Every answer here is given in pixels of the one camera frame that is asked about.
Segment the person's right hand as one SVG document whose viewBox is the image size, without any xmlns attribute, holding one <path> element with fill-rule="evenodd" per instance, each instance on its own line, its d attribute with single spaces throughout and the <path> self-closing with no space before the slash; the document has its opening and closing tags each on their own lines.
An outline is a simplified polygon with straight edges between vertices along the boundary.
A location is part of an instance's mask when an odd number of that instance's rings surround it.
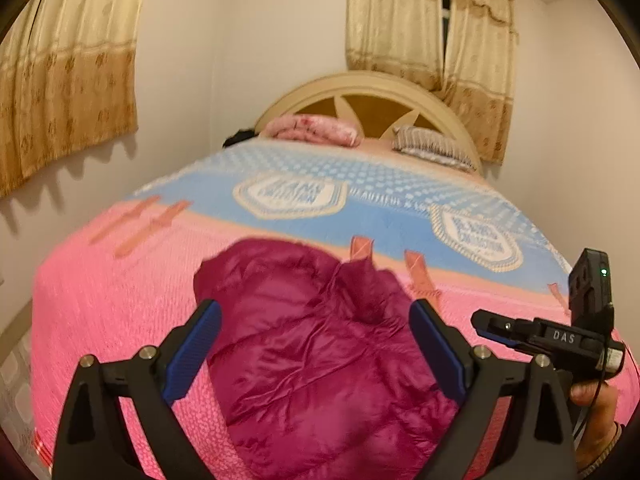
<svg viewBox="0 0 640 480">
<path fill-rule="evenodd" d="M 606 382 L 583 382 L 570 389 L 570 400 L 581 408 L 591 408 L 585 432 L 575 452 L 579 472 L 586 470 L 612 444 L 617 434 L 615 413 L 618 390 Z"/>
</svg>

